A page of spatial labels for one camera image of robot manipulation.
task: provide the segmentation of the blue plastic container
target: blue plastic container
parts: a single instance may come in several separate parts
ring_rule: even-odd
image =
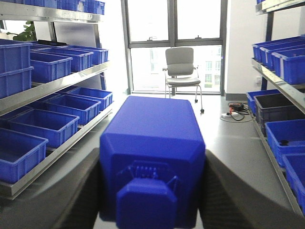
[[[14,111],[11,111],[5,115],[0,116],[0,128],[9,129],[9,120],[23,114],[26,111],[32,110],[33,108],[30,106],[23,106]]]
[[[305,119],[266,123],[267,141],[280,166],[283,155],[305,152]]]
[[[112,103],[112,92],[104,90],[78,87],[68,91],[68,94],[77,95],[81,98],[100,101],[100,111],[103,111],[107,106]]]
[[[81,70],[92,67],[93,52],[86,52],[86,51],[72,50],[65,48],[36,49],[33,50],[33,52],[48,53],[48,54],[73,58],[71,60],[72,72],[79,72]]]
[[[47,146],[58,148],[77,132],[79,117],[33,109],[9,120],[15,131],[49,140]]]
[[[305,83],[305,48],[272,53],[278,61],[274,63],[275,74],[289,84]]]
[[[286,168],[286,179],[305,214],[305,151],[303,154],[283,155],[283,161]]]
[[[105,2],[101,0],[87,0],[88,1],[88,13],[105,14]]]
[[[40,110],[48,110],[46,103],[53,98],[59,97],[60,95],[61,94],[53,93],[53,94],[50,94],[50,95],[48,95],[46,97],[43,97],[39,100],[36,100],[35,102],[32,102],[32,103],[28,104],[27,106],[30,106],[30,107],[35,108],[35,109],[40,109]]]
[[[71,74],[71,57],[31,52],[32,81],[47,83]]]
[[[103,220],[124,229],[195,226],[205,144],[189,101],[129,96],[100,141]]]
[[[14,184],[46,155],[45,138],[0,128],[0,180]]]
[[[298,49],[305,47],[305,39],[291,41],[291,42],[283,42],[279,44],[266,45],[261,47],[261,57],[263,64],[271,71],[274,70],[274,65],[272,62],[272,53],[279,52],[289,49]]]
[[[258,95],[267,95],[267,94],[278,94],[280,93],[277,89],[272,90],[264,90],[264,91],[255,91],[255,92],[247,92],[247,99],[248,99],[248,107],[251,109],[252,113],[256,115],[256,105],[254,96]]]
[[[63,10],[87,12],[88,5],[86,0],[61,0]]]
[[[0,39],[0,74],[30,67],[31,43]]]
[[[273,40],[273,41],[260,42],[260,43],[253,44],[252,47],[253,47],[254,59],[258,62],[262,62],[262,56],[261,56],[261,52],[260,52],[261,47],[264,47],[264,46],[270,45],[270,44],[296,41],[296,40],[300,40],[300,39],[304,39],[304,37],[302,37],[302,36],[289,37],[289,38],[284,38],[284,39],[279,39],[279,40]]]
[[[78,124],[85,125],[99,114],[100,103],[100,101],[64,94],[50,99],[46,104],[50,111],[78,116],[80,118]]]
[[[33,67],[0,73],[0,99],[31,88]]]
[[[61,1],[61,0],[25,0],[25,4],[32,5],[32,6],[57,8],[58,1]]]
[[[68,45],[65,46],[64,48],[93,52],[92,63],[94,65],[98,65],[108,61],[108,51],[109,51],[108,49],[93,48],[93,47],[78,46],[78,45]]]

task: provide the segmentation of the chair seat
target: chair seat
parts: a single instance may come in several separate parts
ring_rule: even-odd
[[[167,78],[167,83],[170,86],[196,86],[197,84],[200,84],[200,80],[198,77],[184,77],[184,78]]]

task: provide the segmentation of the extension cord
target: extension cord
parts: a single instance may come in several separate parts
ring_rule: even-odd
[[[229,117],[235,117],[235,116],[238,116],[237,112],[232,112],[232,114],[228,114],[228,113],[221,114],[221,118],[229,118]]]

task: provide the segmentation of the white wall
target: white wall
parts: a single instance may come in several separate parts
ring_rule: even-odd
[[[260,74],[251,64],[252,44],[264,42],[267,15],[257,15],[255,6],[256,0],[228,1],[224,87],[227,94],[244,94],[260,90],[260,85],[256,84],[256,78],[260,77]],[[275,12],[272,39],[300,35],[302,10],[303,7],[299,7]]]

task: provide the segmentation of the blue storage crate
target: blue storage crate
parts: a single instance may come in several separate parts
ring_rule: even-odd
[[[33,50],[33,52],[48,53],[48,54],[67,56],[73,58],[71,60],[72,72],[79,72],[81,70],[92,67],[93,52],[86,52],[86,51],[72,50],[65,48],[36,49]]]
[[[22,114],[26,111],[32,110],[32,109],[33,109],[32,107],[23,106],[14,111],[11,111],[11,112],[5,114],[5,115],[0,116],[0,128],[9,129],[10,128],[9,120],[19,116],[20,114]]]
[[[305,214],[305,151],[304,154],[284,155],[283,161],[286,168],[286,179]]]
[[[247,92],[247,99],[248,99],[248,107],[251,109],[252,113],[256,115],[256,105],[254,96],[258,95],[267,95],[267,94],[278,94],[280,93],[277,89],[272,90],[264,90],[264,91],[255,91],[255,92]]]
[[[305,48],[272,53],[278,60],[275,74],[289,84],[305,83]]]
[[[63,10],[87,12],[88,5],[86,0],[61,0]]]
[[[0,128],[0,180],[14,184],[46,155],[45,138]]]
[[[50,111],[78,116],[78,124],[85,125],[99,114],[100,101],[62,95],[47,103]]]
[[[270,44],[277,44],[281,42],[289,42],[289,41],[296,41],[300,39],[304,39],[305,37],[302,36],[297,36],[297,37],[289,37],[289,38],[284,38],[284,39],[279,39],[279,40],[273,40],[273,41],[267,41],[267,42],[260,42],[252,45],[253,48],[253,53],[254,53],[254,59],[258,62],[262,62],[262,56],[260,52],[260,48],[264,47],[266,45]]]
[[[35,102],[32,102],[30,104],[28,104],[27,106],[30,106],[32,108],[35,108],[35,109],[40,109],[40,110],[47,110],[47,105],[46,103],[52,99],[52,98],[56,98],[56,97],[59,97],[61,94],[58,94],[58,93],[53,93],[53,94],[50,94],[46,97],[43,97],[39,100],[36,100]]]
[[[33,109],[9,120],[15,131],[47,138],[48,147],[58,148],[77,132],[79,117]]]
[[[30,67],[31,43],[0,39],[0,73]]]
[[[100,101],[101,102],[100,111],[103,111],[106,107],[108,107],[112,103],[112,92],[108,92],[104,90],[78,87],[68,91],[68,94],[77,95],[79,97],[86,99],[93,99]]]
[[[88,13],[105,14],[105,2],[101,0],[87,0],[88,1]]]
[[[94,65],[98,65],[108,61],[108,51],[109,51],[108,49],[93,48],[93,47],[78,46],[78,45],[67,45],[63,48],[93,52],[92,63]]]
[[[61,0],[25,0],[25,4],[32,5],[32,6],[57,8],[58,1],[61,1]]]
[[[71,74],[71,57],[31,52],[32,81],[47,83]]]
[[[31,88],[33,67],[0,73],[0,99]]]
[[[305,152],[305,119],[266,123],[267,142],[280,166],[283,155]]]
[[[18,3],[18,4],[25,4],[25,0],[0,0],[0,1]]]
[[[272,53],[289,49],[297,49],[305,46],[305,39],[290,41],[290,42],[282,42],[278,44],[266,45],[260,48],[262,63],[271,71],[274,70],[273,62],[272,62]]]

